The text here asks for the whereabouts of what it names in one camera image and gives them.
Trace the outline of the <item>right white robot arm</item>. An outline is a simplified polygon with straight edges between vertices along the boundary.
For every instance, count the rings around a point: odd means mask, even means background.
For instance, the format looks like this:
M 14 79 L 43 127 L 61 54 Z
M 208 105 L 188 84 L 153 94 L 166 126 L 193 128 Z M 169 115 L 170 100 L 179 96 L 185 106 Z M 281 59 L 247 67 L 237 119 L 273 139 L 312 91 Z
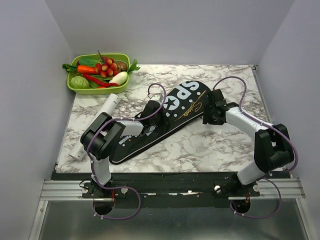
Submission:
M 271 125 L 243 111 L 234 102 L 227 103 L 220 89 L 207 94 L 203 124 L 230 124 L 247 134 L 254 142 L 253 161 L 232 176 L 230 191 L 241 196 L 248 185 L 264 177 L 270 171 L 294 161 L 294 148 L 283 124 Z

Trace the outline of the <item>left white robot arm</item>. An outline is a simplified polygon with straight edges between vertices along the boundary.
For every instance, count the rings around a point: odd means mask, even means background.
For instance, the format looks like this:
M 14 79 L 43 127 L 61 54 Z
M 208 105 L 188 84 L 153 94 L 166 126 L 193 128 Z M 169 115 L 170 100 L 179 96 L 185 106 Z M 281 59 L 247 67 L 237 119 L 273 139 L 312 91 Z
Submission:
M 139 138 L 155 130 L 165 120 L 164 103 L 164 100 L 149 100 L 144 110 L 134 118 L 113 118 L 102 112 L 84 131 L 80 143 L 90 158 L 91 178 L 96 182 L 93 191 L 99 197 L 110 194 L 110 158 L 116 155 L 121 138 Z

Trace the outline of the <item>white shuttlecock tube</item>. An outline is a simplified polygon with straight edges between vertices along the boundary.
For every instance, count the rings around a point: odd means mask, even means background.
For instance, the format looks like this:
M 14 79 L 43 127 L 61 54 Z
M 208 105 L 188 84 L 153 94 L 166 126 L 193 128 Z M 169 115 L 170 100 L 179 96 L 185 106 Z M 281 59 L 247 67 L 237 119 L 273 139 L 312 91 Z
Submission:
M 91 119 L 90 123 L 87 125 L 85 130 L 92 129 L 93 133 L 95 133 L 105 122 L 105 120 L 103 119 L 105 114 L 111 116 L 119 102 L 120 98 L 116 94 L 111 93 L 106 99 L 106 101 L 103 103 L 99 111 Z M 68 153 L 68 156 L 74 160 L 81 161 L 86 153 L 87 152 L 84 149 L 84 145 L 81 142 L 81 138 L 79 137 L 73 148 Z

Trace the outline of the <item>black racket cover bag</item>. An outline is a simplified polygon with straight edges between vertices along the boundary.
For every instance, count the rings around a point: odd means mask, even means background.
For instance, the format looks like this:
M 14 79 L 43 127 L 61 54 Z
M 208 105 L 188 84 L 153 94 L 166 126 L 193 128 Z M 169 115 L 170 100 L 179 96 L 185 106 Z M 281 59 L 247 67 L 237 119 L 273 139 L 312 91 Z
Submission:
M 139 136 L 122 136 L 109 162 L 119 165 L 150 149 L 173 135 L 204 113 L 210 88 L 199 81 L 185 81 L 167 95 L 163 108 L 153 117 L 143 120 Z

